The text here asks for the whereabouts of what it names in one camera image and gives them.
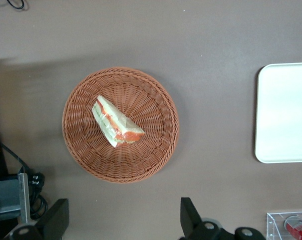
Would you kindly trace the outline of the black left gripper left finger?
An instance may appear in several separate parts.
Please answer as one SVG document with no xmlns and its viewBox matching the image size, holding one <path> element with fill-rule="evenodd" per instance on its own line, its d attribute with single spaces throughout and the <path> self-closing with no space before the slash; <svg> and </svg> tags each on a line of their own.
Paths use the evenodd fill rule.
<svg viewBox="0 0 302 240">
<path fill-rule="evenodd" d="M 69 226 L 69 200 L 57 200 L 36 222 L 17 225 L 5 239 L 9 240 L 60 240 Z"/>
</svg>

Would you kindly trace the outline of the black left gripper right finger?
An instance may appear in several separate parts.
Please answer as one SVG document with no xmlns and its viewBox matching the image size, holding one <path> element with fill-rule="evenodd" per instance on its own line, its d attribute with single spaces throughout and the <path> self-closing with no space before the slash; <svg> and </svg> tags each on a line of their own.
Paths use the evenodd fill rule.
<svg viewBox="0 0 302 240">
<path fill-rule="evenodd" d="M 234 233 L 229 233 L 218 221 L 201 218 L 192 200 L 188 197 L 182 197 L 180 200 L 180 224 L 184 233 L 182 240 L 265 239 L 261 232 L 251 227 L 239 227 Z"/>
</svg>

